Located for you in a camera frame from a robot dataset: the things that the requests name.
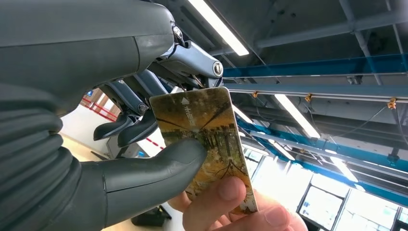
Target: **robotic hand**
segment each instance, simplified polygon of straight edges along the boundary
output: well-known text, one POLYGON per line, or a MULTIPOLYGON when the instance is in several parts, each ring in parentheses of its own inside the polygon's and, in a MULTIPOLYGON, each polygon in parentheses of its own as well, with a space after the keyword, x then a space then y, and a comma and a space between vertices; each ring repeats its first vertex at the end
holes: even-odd
POLYGON ((151 81, 154 74, 187 90, 221 84, 221 63, 183 41, 165 7, 3 0, 0 21, 0 230, 98 231, 187 187, 206 157, 196 140, 150 159, 80 163, 57 134, 59 117, 95 87, 122 109, 118 124, 101 128, 96 139, 123 133, 127 145, 152 131, 149 110, 144 123, 128 118, 141 114, 129 103, 137 94, 147 105, 150 96, 165 93, 151 81), (120 79, 125 87, 110 82, 120 79))

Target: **floor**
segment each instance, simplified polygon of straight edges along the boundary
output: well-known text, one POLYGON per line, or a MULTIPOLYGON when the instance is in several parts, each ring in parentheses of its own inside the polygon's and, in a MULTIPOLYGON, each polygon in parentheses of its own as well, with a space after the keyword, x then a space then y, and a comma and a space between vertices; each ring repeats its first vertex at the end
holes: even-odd
MULTIPOLYGON (((91 153, 91 149, 85 147, 84 145, 76 142, 75 140, 63 136, 64 143, 63 146, 69 149, 73 156, 75 156, 79 161, 99 161, 100 159, 91 153)), ((122 223, 113 225, 103 231, 162 231, 162 228, 156 227, 136 227, 130 220, 123 221, 122 223)))

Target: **fingernail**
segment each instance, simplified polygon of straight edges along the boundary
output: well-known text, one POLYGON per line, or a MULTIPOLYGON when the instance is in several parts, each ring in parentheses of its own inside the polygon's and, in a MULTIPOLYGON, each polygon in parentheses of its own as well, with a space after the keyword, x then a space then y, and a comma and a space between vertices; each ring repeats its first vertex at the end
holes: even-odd
POLYGON ((271 208, 265 213, 265 218, 269 225, 274 228, 286 225, 288 222, 287 213, 281 206, 271 208))
POLYGON ((226 200, 231 201, 238 197, 238 187, 237 182, 234 178, 229 178, 227 181, 223 182, 218 189, 219 196, 226 200))

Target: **white arrow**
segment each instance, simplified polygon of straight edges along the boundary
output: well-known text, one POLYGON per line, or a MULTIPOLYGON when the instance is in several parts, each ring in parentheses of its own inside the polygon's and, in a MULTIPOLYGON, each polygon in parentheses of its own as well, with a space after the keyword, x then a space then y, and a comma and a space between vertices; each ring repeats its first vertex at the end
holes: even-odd
POLYGON ((183 100, 181 100, 181 103, 182 103, 183 105, 190 104, 190 102, 189 102, 186 98, 184 98, 184 97, 183 97, 183 100))

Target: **ribbed rubber sleeve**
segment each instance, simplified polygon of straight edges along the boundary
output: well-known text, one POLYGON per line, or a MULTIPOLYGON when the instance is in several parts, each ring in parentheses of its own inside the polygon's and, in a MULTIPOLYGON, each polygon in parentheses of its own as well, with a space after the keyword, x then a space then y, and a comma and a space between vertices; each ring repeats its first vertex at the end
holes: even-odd
POLYGON ((44 92, 0 84, 0 230, 40 230, 74 195, 81 165, 54 108, 44 92))

